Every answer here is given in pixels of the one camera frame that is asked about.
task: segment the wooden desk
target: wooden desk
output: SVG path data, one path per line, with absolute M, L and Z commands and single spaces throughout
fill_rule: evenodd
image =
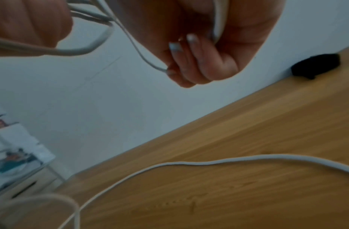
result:
M 349 164 L 349 48 L 341 58 L 340 68 L 314 81 L 287 78 L 82 172 L 60 193 L 83 203 L 165 161 L 302 154 Z M 26 223 L 56 228 L 65 217 L 62 209 L 47 215 L 53 209 L 37 213 L 43 222 Z M 289 161 L 159 168 L 82 212 L 82 229 L 99 228 L 349 228 L 349 174 Z

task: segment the palm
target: palm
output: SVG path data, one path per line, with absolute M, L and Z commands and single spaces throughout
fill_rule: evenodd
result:
M 233 59 L 237 72 L 264 43 L 281 15 L 283 3 L 284 0 L 230 1 L 227 25 L 216 48 L 221 57 Z M 178 41 L 188 33 L 208 37 L 212 29 L 212 0 L 108 0 L 108 4 L 136 40 L 172 69 L 178 68 L 178 63 L 168 42 Z

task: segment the drawer handle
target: drawer handle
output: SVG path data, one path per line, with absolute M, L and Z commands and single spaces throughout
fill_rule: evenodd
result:
M 31 188 L 32 186 L 34 186 L 36 184 L 36 181 L 34 181 L 33 183 L 29 184 L 28 186 L 26 186 L 24 189 L 22 189 L 21 191 L 19 191 L 18 193 L 16 193 L 15 195 L 13 195 L 11 197 L 11 199 L 14 199 L 16 197 L 18 197 L 19 195 L 21 195 L 23 192 L 25 192 L 26 190 L 28 190 L 29 188 Z

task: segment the wire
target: wire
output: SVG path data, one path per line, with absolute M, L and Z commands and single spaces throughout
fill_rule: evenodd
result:
M 255 155 L 255 156 L 248 156 L 248 157 L 235 157 L 235 158 L 226 158 L 221 160 L 215 160 L 215 161 L 204 161 L 204 162 L 187 162 L 187 161 L 177 161 L 177 162 L 165 162 L 161 164 L 155 164 L 150 167 L 147 167 L 145 169 L 139 170 L 135 173 L 132 173 L 120 181 L 112 184 L 111 186 L 107 187 L 103 191 L 99 192 L 98 194 L 94 195 L 92 198 L 90 198 L 88 201 L 86 201 L 81 207 L 78 207 L 79 204 L 73 200 L 70 197 L 59 195 L 59 194 L 47 194 L 47 195 L 38 195 L 35 197 L 25 197 L 25 198 L 18 198 L 11 201 L 6 202 L 3 206 L 0 207 L 0 210 L 6 209 L 8 207 L 16 206 L 18 204 L 28 203 L 32 201 L 38 201 L 38 200 L 59 200 L 61 202 L 65 202 L 68 205 L 72 206 L 74 209 L 74 214 L 72 214 L 67 220 L 65 220 L 58 229 L 63 229 L 69 221 L 74 218 L 74 228 L 80 229 L 80 212 L 85 207 L 87 207 L 90 203 L 92 203 L 94 200 L 96 200 L 101 195 L 105 194 L 109 190 L 113 189 L 114 187 L 118 186 L 119 184 L 131 179 L 132 177 L 135 177 L 141 173 L 147 172 L 151 169 L 163 167 L 163 166 L 173 166 L 173 165 L 187 165 L 187 166 L 208 166 L 208 165 L 215 165 L 215 164 L 224 164 L 224 163 L 235 163 L 235 162 L 242 162 L 242 161 L 257 161 L 257 160 L 295 160 L 295 161 L 304 161 L 304 162 L 310 162 L 315 164 L 320 164 L 326 167 L 331 167 L 333 169 L 341 170 L 344 172 L 349 173 L 349 165 L 342 164 L 339 162 L 318 158 L 318 157 L 312 157 L 312 156 L 304 156 L 304 155 L 292 155 L 292 154 L 268 154 L 268 155 Z
M 117 17 L 113 14 L 111 10 L 106 9 L 99 0 L 67 0 L 69 4 L 69 9 L 72 11 L 73 17 L 78 17 L 84 20 L 100 23 L 103 25 L 107 25 L 107 30 L 102 33 L 96 40 L 87 45 L 84 48 L 76 48 L 76 49 L 54 49 L 54 48 L 45 48 L 36 45 L 28 45 L 21 42 L 15 42 L 8 39 L 0 38 L 0 48 L 8 49 L 17 52 L 26 52 L 31 53 L 33 55 L 57 55 L 57 56 L 77 56 L 84 55 L 96 50 L 99 46 L 101 46 L 104 42 L 106 42 L 109 37 L 112 35 L 114 28 L 111 22 L 116 23 L 129 38 L 131 44 L 139 54 L 139 56 L 151 67 L 161 72 L 166 73 L 166 69 L 161 68 L 147 60 L 143 54 L 140 52 L 138 47 L 133 41 L 133 38 L 130 36 L 128 31 L 124 28 L 124 26 L 119 22 Z M 71 4 L 86 4 L 86 5 L 94 5 L 96 6 L 104 15 L 97 14 L 85 9 L 81 9 L 76 6 L 72 6 Z M 226 25 L 227 13 L 229 0 L 213 0 L 214 4 L 214 28 L 212 38 L 214 43 L 216 43 L 224 30 Z

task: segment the skin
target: skin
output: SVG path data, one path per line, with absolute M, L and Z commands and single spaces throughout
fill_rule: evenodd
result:
M 184 88 L 232 77 L 245 68 L 278 21 L 285 0 L 230 0 L 219 42 L 209 39 L 212 0 L 107 0 L 127 30 Z M 0 0 L 0 37 L 55 47 L 73 25 L 65 0 Z M 169 42 L 177 45 L 170 49 Z M 0 50 L 0 56 L 23 55 Z

